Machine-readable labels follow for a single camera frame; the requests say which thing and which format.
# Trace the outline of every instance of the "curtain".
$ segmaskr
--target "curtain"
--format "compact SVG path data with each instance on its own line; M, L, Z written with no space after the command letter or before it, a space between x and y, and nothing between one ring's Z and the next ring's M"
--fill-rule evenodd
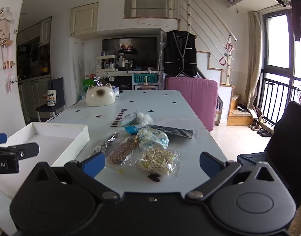
M249 25L249 65L247 73L247 86L244 99L247 103L247 109L252 118L257 118L254 100L257 95L257 83L262 69L262 26L260 15L256 11L248 12Z

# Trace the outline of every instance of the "license plate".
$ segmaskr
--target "license plate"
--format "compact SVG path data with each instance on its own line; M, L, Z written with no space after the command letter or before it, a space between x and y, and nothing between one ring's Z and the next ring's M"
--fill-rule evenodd
M157 74L134 74L134 82L135 83L157 83L158 82L158 75Z

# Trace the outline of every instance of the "metal screw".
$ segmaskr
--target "metal screw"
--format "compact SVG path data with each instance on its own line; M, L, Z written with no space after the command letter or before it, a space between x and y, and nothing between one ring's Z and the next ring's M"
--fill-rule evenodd
M101 196L104 199L116 199L118 197L118 194L113 191L108 191L104 192Z
M148 200L149 200L150 202L156 202L156 201L157 201L157 199L154 198L154 197L150 197Z
M200 191L191 191L188 193L188 197L191 199L200 199L203 198L203 193Z

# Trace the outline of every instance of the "white floor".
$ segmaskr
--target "white floor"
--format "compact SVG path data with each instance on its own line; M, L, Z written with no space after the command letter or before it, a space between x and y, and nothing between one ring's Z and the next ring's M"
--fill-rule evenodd
M239 154L263 152L270 137L262 137L248 126L214 126L210 133L228 160L235 160Z

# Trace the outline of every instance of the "white table top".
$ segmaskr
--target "white table top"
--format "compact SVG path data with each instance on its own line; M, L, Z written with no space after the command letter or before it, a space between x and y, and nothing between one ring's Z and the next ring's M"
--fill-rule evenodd
M102 107L89 107L83 100L50 122L88 124L90 140L76 158L83 161L101 141L121 129L111 125L122 109L127 109L124 115L136 110L148 113L155 125L195 130L197 137L169 139L168 149L181 155L182 164L178 177L164 176L160 177L160 182L153 182L148 179L147 173L137 168L125 169L124 173L104 168L95 179L120 195L124 192L181 192L184 196L209 179L200 168L199 157L202 152L209 152L219 160L226 161L225 155L200 119L181 93L175 90L125 90L118 95L114 104Z

